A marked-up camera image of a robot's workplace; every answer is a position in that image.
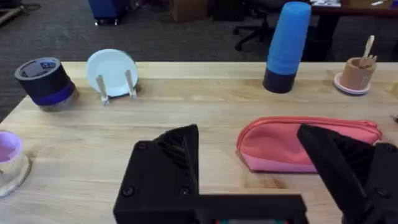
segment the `stacked blue cups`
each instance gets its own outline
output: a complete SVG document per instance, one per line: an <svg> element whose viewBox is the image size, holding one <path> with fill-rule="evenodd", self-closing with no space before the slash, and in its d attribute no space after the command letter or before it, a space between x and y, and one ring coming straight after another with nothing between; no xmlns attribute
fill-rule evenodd
<svg viewBox="0 0 398 224"><path fill-rule="evenodd" d="M279 16L269 48L266 74L262 85L274 93L287 93L303 55L311 17L311 6L304 2L288 2Z"/></svg>

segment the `pink pouch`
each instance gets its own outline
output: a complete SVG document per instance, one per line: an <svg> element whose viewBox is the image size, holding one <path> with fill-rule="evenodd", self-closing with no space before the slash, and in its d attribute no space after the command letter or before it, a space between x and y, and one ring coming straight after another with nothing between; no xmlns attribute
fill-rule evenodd
<svg viewBox="0 0 398 224"><path fill-rule="evenodd" d="M301 124L327 128L369 144L382 137L373 121L305 116L265 117L254 120L241 131L236 143L237 152L253 171L316 172L297 138Z"/></svg>

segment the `small saucer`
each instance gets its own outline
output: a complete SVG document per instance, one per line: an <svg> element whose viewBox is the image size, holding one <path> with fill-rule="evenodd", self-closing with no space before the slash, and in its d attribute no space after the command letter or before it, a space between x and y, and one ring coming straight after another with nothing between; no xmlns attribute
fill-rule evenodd
<svg viewBox="0 0 398 224"><path fill-rule="evenodd" d="M352 89L350 89L350 88L347 88L347 87L343 86L343 85L340 83L340 76L341 76L342 74L343 74L342 72L337 73L336 76L335 76L335 78L333 79L333 83L335 84L335 86L337 87L337 89L339 89L339 90L341 90L341 91L343 91L343 92L345 92L345 93L348 93L348 94L350 94L350 95L363 95L363 94L366 94L366 93L370 90L370 88L371 88L371 83L370 83L370 82L369 82L369 84L366 86L366 88L363 89L363 90L352 90Z"/></svg>

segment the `desk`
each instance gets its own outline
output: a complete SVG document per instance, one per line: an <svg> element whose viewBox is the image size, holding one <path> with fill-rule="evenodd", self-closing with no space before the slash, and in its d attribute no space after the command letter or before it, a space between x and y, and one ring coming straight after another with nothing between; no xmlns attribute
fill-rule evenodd
<svg viewBox="0 0 398 224"><path fill-rule="evenodd" d="M337 23L341 16L377 16L398 17L398 7L391 8L392 0L378 6L372 6L377 0L341 0L341 7L312 7L312 12L319 15L317 30L313 42L309 43L311 61L324 61L329 51Z"/></svg>
<svg viewBox="0 0 398 224"><path fill-rule="evenodd" d="M371 119L398 143L388 117L397 112L389 90L398 63L380 63L370 92L352 97L332 86L343 63L302 63L293 90L278 95L262 87L264 63L139 62L138 99L107 107L85 65L63 63L81 94L74 108L45 113L26 97L0 124L22 138L33 160L25 183L0 199L2 224L115 223L112 209L135 142L192 123L200 130L202 194L300 193L311 223L336 224L341 214L319 176L250 173L235 154L240 130L261 116Z"/></svg>

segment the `duct tape roll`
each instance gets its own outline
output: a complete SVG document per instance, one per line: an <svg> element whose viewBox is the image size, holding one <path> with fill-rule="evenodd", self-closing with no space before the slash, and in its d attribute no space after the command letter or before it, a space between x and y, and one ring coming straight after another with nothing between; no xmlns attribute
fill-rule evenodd
<svg viewBox="0 0 398 224"><path fill-rule="evenodd" d="M75 84L60 61L53 57L23 64L16 70L15 77L32 101L44 111L65 110L78 98Z"/></svg>

